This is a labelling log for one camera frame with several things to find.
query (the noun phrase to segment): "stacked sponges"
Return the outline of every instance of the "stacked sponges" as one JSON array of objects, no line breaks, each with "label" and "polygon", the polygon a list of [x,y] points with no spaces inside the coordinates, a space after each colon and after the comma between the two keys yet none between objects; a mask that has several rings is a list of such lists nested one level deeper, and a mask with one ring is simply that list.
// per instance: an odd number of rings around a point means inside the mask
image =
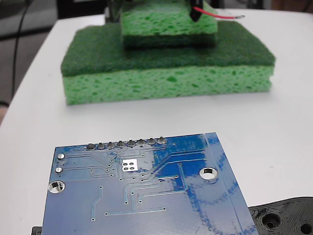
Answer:
[{"label": "stacked sponges", "polygon": [[[237,22],[204,15],[193,22],[185,0],[167,1],[168,13],[183,11],[177,22],[188,24],[175,28],[164,12],[158,17],[159,1],[167,0],[134,0],[121,23],[76,33],[62,63],[68,104],[269,90],[275,58],[259,39]],[[145,21],[150,26],[139,29]],[[218,43],[208,47],[202,36]]]}]

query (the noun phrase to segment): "black 3d printed part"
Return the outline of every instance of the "black 3d printed part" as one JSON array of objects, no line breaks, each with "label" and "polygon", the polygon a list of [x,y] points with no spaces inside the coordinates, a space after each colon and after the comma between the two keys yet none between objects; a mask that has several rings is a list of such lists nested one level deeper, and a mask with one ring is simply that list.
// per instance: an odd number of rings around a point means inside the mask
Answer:
[{"label": "black 3d printed part", "polygon": [[249,208],[259,235],[312,235],[313,197],[299,197]]}]

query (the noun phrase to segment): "wire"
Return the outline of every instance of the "wire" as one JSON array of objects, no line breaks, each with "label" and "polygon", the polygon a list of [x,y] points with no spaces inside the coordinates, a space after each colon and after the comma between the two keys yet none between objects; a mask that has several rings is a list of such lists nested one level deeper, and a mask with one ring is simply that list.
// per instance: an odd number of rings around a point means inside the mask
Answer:
[{"label": "wire", "polygon": [[312,4],[312,0],[308,0],[307,4],[305,5],[305,7],[303,8],[302,12],[307,12],[307,10],[309,9],[309,7]]},{"label": "wire", "polygon": [[21,29],[22,29],[22,24],[26,15],[26,12],[28,10],[28,7],[30,6],[31,1],[26,1],[26,6],[25,9],[23,11],[21,20],[20,20],[20,25],[18,28],[18,32],[16,34],[16,40],[15,40],[15,46],[14,46],[14,55],[13,55],[13,71],[12,71],[12,99],[14,97],[14,93],[15,93],[15,80],[16,80],[16,57],[18,54],[18,46],[19,46],[19,39],[20,39],[20,34],[21,34]]},{"label": "wire", "polygon": [[209,16],[213,16],[215,18],[221,18],[221,19],[241,19],[241,18],[245,17],[245,16],[219,16],[219,15],[215,15],[215,14],[212,14],[210,12],[207,12],[207,11],[201,9],[201,8],[196,7],[196,6],[194,6],[194,9],[196,11],[199,11],[199,12],[203,13],[203,14],[206,14],[206,15],[209,15]]}]

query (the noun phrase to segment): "red wire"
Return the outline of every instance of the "red wire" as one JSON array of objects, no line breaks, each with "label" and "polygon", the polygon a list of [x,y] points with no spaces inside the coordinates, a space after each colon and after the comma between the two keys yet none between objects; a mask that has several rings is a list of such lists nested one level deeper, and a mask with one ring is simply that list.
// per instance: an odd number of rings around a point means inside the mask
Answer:
[{"label": "red wire", "polygon": [[205,10],[199,8],[199,7],[196,7],[196,6],[194,6],[194,9],[196,11],[199,11],[199,12],[204,13],[206,15],[213,16],[215,18],[221,18],[221,19],[240,19],[240,18],[244,17],[244,16],[219,16],[219,15],[215,15],[215,14],[212,14],[210,12],[207,12],[207,11],[205,11]]}]

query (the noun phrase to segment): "black plastic part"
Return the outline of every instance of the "black plastic part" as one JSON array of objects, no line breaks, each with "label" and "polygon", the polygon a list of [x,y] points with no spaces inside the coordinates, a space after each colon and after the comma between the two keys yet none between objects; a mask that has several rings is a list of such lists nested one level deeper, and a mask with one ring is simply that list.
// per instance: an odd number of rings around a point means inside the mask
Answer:
[{"label": "black plastic part", "polygon": [[259,235],[313,235],[313,197],[249,208]]},{"label": "black plastic part", "polygon": [[41,235],[42,230],[42,227],[33,227],[31,235]]},{"label": "black plastic part", "polygon": [[203,9],[203,0],[190,0],[190,5],[191,5],[190,17],[194,22],[197,22],[200,19],[202,13],[196,11],[193,7],[196,6],[198,8]]},{"label": "black plastic part", "polygon": [[103,14],[106,6],[107,2],[105,0],[86,0],[78,2],[74,0],[57,0],[58,18],[64,19]]}]

